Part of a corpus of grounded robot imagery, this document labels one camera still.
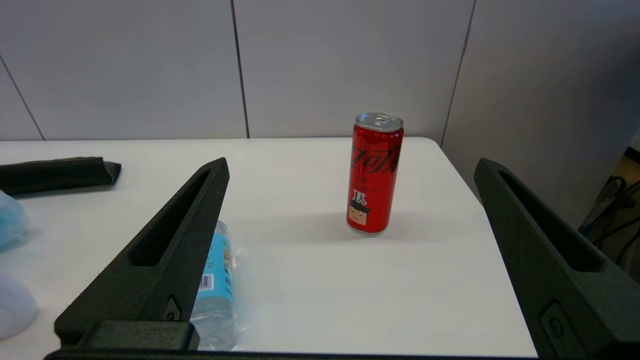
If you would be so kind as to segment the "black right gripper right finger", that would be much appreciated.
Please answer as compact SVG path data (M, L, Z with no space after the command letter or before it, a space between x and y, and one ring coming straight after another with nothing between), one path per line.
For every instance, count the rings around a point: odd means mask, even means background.
M537 355L637 360L638 283L506 167L473 178Z

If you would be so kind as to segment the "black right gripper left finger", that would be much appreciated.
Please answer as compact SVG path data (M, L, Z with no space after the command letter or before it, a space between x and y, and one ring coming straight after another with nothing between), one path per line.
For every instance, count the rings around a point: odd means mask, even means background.
M191 324L230 171L200 167L54 322L61 350L196 350Z

